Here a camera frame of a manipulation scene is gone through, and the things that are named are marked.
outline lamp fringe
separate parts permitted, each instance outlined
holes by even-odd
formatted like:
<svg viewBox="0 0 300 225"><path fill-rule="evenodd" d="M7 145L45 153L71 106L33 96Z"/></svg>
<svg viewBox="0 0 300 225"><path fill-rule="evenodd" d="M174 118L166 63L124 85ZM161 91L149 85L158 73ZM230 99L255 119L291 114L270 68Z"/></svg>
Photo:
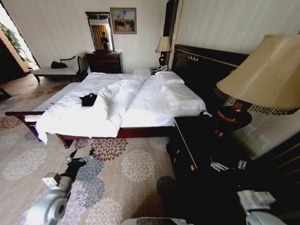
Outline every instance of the lamp fringe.
<svg viewBox="0 0 300 225"><path fill-rule="evenodd" d="M228 101L231 104L234 104L236 100L239 100L237 98L231 97L225 93L223 93L217 86L214 88L215 94L222 100ZM256 104L252 104L250 108L248 109L249 111L257 112L257 113L264 113L266 115L276 115L276 116L282 116L282 115L291 115L294 114L296 111L299 110L299 108L296 109L276 109L276 108L271 108L271 107L265 107L265 106L260 106Z"/></svg>

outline black bag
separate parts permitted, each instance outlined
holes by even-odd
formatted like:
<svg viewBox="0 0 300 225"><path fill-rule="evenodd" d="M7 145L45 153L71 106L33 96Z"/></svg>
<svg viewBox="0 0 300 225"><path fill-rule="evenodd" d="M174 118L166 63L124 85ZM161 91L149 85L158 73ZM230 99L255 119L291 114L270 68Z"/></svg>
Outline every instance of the black bag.
<svg viewBox="0 0 300 225"><path fill-rule="evenodd" d="M84 97L79 98L81 99L82 106L93 106L96 101L97 95L90 93Z"/></svg>
<svg viewBox="0 0 300 225"><path fill-rule="evenodd" d="M53 61L51 63L51 66L50 66L52 69L63 69L63 68L67 68L67 65L63 62L56 62L56 61Z"/></svg>

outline curtain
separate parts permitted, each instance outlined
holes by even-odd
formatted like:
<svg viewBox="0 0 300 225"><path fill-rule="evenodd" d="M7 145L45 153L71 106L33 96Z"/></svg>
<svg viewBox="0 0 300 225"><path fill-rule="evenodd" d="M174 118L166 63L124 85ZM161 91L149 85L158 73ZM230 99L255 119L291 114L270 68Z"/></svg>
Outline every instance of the curtain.
<svg viewBox="0 0 300 225"><path fill-rule="evenodd" d="M108 39L108 30L105 25L92 25L92 32L94 36L94 41L96 43L96 49L103 49L101 45L102 32L105 32L106 38Z"/></svg>

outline drawer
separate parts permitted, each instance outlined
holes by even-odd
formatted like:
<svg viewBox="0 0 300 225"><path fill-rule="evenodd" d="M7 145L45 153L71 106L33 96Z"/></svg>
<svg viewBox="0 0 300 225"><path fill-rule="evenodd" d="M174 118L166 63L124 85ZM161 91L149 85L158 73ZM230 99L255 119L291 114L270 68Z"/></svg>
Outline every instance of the drawer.
<svg viewBox="0 0 300 225"><path fill-rule="evenodd" d="M114 61L119 62L119 54L105 53L105 54L86 54L88 61Z"/></svg>
<svg viewBox="0 0 300 225"><path fill-rule="evenodd" d="M197 168L182 139L172 146L170 159L177 180L190 180L196 174Z"/></svg>
<svg viewBox="0 0 300 225"><path fill-rule="evenodd" d="M102 72L102 73L122 73L120 63L118 62L102 62L96 61L89 63L91 72Z"/></svg>

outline chaise lounge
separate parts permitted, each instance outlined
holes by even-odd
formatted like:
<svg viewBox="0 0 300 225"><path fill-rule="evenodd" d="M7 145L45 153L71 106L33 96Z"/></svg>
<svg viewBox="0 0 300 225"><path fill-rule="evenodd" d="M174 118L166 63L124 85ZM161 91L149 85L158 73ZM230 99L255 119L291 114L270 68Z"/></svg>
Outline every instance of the chaise lounge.
<svg viewBox="0 0 300 225"><path fill-rule="evenodd" d="M67 77L70 82L73 82L74 78L83 79L87 75L87 62L84 58L79 56L73 56L70 59L60 59L60 62L67 65L66 68L53 69L51 67L42 67L37 70L33 70L31 73L40 83L40 76L43 77Z"/></svg>

